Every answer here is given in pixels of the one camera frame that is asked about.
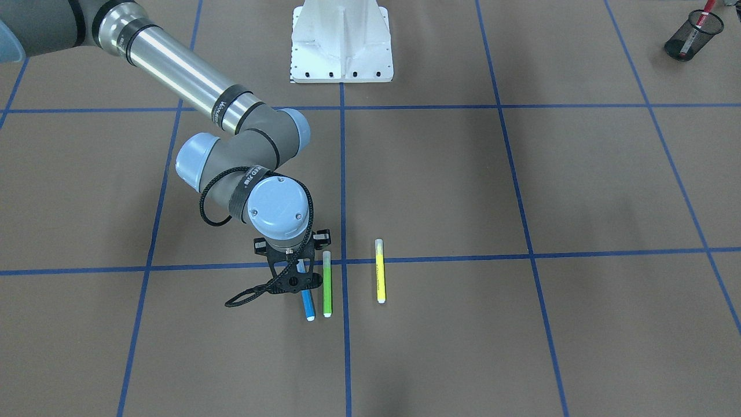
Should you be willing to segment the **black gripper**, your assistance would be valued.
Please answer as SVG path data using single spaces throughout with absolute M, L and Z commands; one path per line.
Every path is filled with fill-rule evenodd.
M 313 271 L 317 259 L 316 251 L 331 243 L 330 229 L 313 232 L 304 246 L 292 248 L 291 253 L 278 250 L 265 238 L 254 239 L 254 251 L 267 258 L 272 277 L 267 283 L 253 287 L 252 293 L 262 295 L 267 292 L 270 295 L 280 295 L 320 288 L 323 284 L 322 275 Z

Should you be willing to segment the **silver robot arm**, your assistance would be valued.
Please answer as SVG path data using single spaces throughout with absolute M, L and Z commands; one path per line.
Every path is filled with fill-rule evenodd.
M 322 259 L 331 233 L 315 228 L 307 185 L 280 173 L 310 142 L 304 114 L 275 109 L 220 73 L 137 1 L 2 2 L 3 63 L 87 46 L 148 74 L 211 121 L 211 129 L 180 140 L 175 172 L 199 194 L 205 224 L 256 229 L 254 253 L 270 270 L 266 283 L 228 306 L 322 287 L 331 274 L 331 262 Z

